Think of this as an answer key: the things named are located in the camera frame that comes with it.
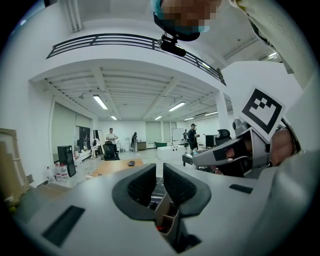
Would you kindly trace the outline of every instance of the office chair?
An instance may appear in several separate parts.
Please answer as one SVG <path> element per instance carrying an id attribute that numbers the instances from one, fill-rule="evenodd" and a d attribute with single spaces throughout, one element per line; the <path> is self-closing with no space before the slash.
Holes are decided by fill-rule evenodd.
<path id="1" fill-rule="evenodd" d="M 106 141 L 103 145 L 103 149 L 105 161 L 120 160 L 118 154 L 116 153 L 115 145 L 112 144 L 111 141 Z"/>
<path id="2" fill-rule="evenodd" d="M 227 129 L 220 129 L 218 132 L 219 137 L 215 138 L 215 143 L 217 146 L 231 140 L 230 132 Z"/>

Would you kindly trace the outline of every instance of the black rectangular slot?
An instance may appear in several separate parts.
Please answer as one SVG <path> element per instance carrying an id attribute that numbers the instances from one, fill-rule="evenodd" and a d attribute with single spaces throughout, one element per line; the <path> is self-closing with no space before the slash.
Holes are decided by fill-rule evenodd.
<path id="1" fill-rule="evenodd" d="M 84 211 L 83 208 L 71 205 L 42 233 L 42 236 L 61 247 Z"/>
<path id="2" fill-rule="evenodd" d="M 247 194 L 251 194 L 252 190 L 254 190 L 252 187 L 242 186 L 238 184 L 232 184 L 229 188 L 243 192 L 243 193 L 247 193 Z"/>

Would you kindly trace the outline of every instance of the plastic bottle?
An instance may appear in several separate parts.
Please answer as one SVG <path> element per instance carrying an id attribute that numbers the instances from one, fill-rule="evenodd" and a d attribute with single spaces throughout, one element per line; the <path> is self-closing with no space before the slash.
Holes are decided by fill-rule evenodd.
<path id="1" fill-rule="evenodd" d="M 67 182 L 68 179 L 69 179 L 67 166 L 64 165 L 63 163 L 60 164 L 60 166 L 61 166 L 61 168 L 60 168 L 60 173 L 61 173 L 62 180 L 63 180 L 64 182 Z"/>
<path id="2" fill-rule="evenodd" d="M 54 166 L 54 173 L 55 173 L 55 179 L 57 181 L 61 181 L 61 172 L 60 172 L 60 165 L 58 163 L 55 164 Z"/>
<path id="3" fill-rule="evenodd" d="M 53 172 L 51 171 L 50 167 L 47 166 L 45 169 L 45 175 L 46 175 L 46 179 L 49 183 L 52 183 L 55 181 L 55 176 L 53 174 Z"/>

